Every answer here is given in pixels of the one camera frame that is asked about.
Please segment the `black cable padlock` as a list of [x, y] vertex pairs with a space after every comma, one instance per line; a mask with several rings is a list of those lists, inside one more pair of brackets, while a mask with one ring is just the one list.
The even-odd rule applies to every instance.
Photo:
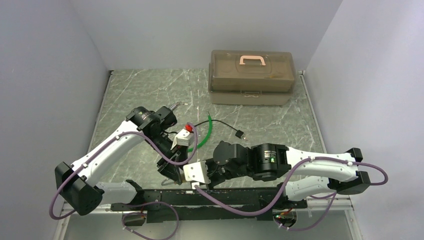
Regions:
[[245, 133], [244, 133], [242, 130], [240, 130], [240, 129], [236, 129], [235, 127], [233, 127], [233, 126], [229, 125], [228, 123], [226, 123], [226, 122], [224, 122], [224, 121], [222, 121], [222, 120], [212, 119], [212, 120], [211, 120], [211, 122], [212, 122], [212, 123], [214, 123], [214, 122], [221, 123], [221, 124], [223, 124], [223, 125], [225, 125], [225, 126], [229, 127], [230, 129], [234, 130], [234, 131], [235, 131], [235, 136], [236, 136], [237, 138], [239, 138], [239, 139], [242, 139], [242, 137], [243, 137], [243, 136], [245, 136]]

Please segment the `brass padlock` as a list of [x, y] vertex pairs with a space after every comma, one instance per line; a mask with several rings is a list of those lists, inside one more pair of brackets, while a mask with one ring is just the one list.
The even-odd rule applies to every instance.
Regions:
[[174, 181], [174, 180], [172, 180], [172, 179], [168, 179], [168, 178], [166, 178], [166, 179], [164, 179], [164, 180], [160, 183], [160, 185], [161, 185], [161, 186], [163, 186], [163, 187], [165, 187], [165, 186], [173, 186], [173, 185], [178, 185], [178, 186], [180, 186], [182, 183], [183, 183], [183, 181]]

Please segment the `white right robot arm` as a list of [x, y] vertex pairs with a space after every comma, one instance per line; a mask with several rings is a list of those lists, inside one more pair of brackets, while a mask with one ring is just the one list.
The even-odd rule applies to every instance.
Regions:
[[340, 195], [363, 193], [371, 185], [371, 180], [366, 171], [358, 169], [362, 160], [362, 151], [356, 147], [340, 154], [326, 154], [282, 144], [244, 147], [221, 141], [212, 158], [205, 162], [211, 188], [240, 177], [270, 182], [281, 177], [303, 176], [303, 179], [288, 182], [275, 194], [276, 203], [287, 208], [294, 201], [325, 192]]

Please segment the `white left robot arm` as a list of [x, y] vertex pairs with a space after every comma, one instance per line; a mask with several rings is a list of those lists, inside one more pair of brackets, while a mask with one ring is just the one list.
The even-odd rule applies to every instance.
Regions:
[[115, 162], [143, 141], [162, 157], [157, 163], [158, 171], [180, 184], [180, 169], [191, 157], [188, 156], [188, 144], [176, 143], [166, 133], [176, 123], [173, 109], [166, 106], [157, 111], [142, 106], [132, 109], [119, 127], [93, 151], [72, 164], [61, 162], [55, 168], [57, 190], [49, 206], [50, 217], [59, 219], [53, 213], [58, 196], [81, 216], [105, 204], [139, 209], [146, 200], [145, 191], [136, 182], [101, 182], [100, 179]]

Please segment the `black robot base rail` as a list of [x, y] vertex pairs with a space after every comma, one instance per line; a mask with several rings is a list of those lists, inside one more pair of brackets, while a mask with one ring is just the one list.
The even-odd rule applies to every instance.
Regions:
[[[255, 212], [265, 208], [278, 193], [277, 187], [218, 188], [208, 194], [240, 211]], [[145, 189], [143, 196], [131, 203], [113, 203], [113, 212], [146, 213], [148, 223], [165, 221], [232, 220], [243, 216], [230, 212], [202, 196], [186, 189]]]

